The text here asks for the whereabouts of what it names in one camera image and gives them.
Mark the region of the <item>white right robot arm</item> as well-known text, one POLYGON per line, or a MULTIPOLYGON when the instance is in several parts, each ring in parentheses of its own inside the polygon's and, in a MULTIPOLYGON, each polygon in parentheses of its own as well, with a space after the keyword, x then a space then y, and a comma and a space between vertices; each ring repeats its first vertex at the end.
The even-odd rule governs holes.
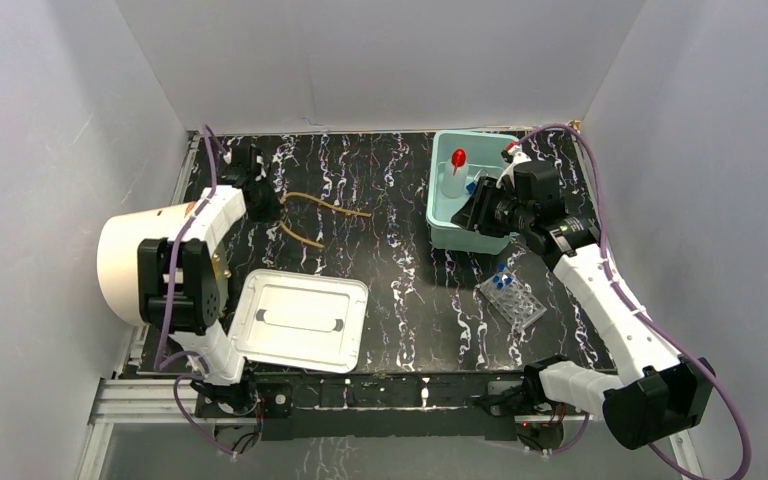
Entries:
POLYGON ((452 221, 490 237, 523 239, 572 293, 613 356, 613 375, 561 355, 528 364, 508 396, 537 414, 563 403, 596 415, 629 450, 701 423, 713 390, 711 365, 668 345, 640 320, 642 308, 617 294, 621 278, 603 256, 597 220, 568 210, 552 167, 525 162, 500 178, 479 177, 452 221))

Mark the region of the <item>tan rubber tubing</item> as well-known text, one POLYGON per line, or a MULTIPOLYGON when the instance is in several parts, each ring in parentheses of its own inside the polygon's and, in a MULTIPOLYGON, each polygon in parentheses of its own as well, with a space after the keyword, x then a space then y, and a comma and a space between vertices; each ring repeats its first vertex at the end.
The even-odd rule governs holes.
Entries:
MULTIPOLYGON (((288 193, 286 193, 286 194, 284 194, 282 196, 282 198, 280 199, 280 202, 281 202, 282 205, 284 205, 290 199, 303 199, 303 200, 307 200, 307 201, 310 201, 310 202, 314 202, 319 207, 324 207, 326 209, 329 209, 329 210, 337 212, 337 213, 341 213, 341 214, 346 215, 346 216, 356 216, 356 217, 362 217, 362 218, 371 218, 372 217, 371 213, 347 209, 347 208, 344 208, 344 207, 341 207, 341 206, 338 206, 338 205, 334 205, 334 204, 328 203, 328 202, 326 202, 326 201, 324 201, 324 200, 322 200, 320 198, 317 198, 317 197, 314 197, 314 196, 312 196, 310 194, 302 193, 302 192, 288 192, 288 193)), ((294 232, 285 223, 284 220, 280 220, 279 221, 279 226, 280 226, 281 230, 285 234, 287 234, 292 239, 302 243, 303 245, 306 245, 306 246, 309 246, 309 247, 313 247, 313 248, 317 248, 317 249, 324 249, 325 248, 325 246, 322 243, 314 241, 314 240, 310 240, 310 239, 305 238, 302 235, 299 235, 296 232, 294 232)))

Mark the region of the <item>clear test tube rack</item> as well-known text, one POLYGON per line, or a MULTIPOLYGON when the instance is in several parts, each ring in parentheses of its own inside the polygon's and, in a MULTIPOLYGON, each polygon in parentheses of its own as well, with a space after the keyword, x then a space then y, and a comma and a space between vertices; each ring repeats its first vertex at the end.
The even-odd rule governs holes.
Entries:
POLYGON ((505 264, 497 267, 496 272, 478 286, 479 292, 485 299, 511 324, 515 332, 522 333, 547 311, 547 308, 533 295, 531 287, 521 282, 505 264), (506 273, 498 274, 498 267, 504 265, 506 273), (513 282, 504 284, 504 290, 499 292, 492 282, 494 276, 499 276, 504 284, 504 277, 511 276, 513 282))

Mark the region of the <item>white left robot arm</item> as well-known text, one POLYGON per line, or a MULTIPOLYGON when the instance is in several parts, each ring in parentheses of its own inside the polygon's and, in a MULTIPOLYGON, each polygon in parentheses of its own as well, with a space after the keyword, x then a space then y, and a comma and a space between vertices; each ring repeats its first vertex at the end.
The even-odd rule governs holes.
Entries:
POLYGON ((159 333, 156 372, 186 359, 196 392, 235 416, 246 416, 257 407, 259 391, 246 380, 245 356, 222 324, 228 299, 218 259, 235 223, 275 221, 281 203, 261 148, 224 150, 209 141, 206 153, 209 185, 169 234, 137 246, 138 312, 159 333))

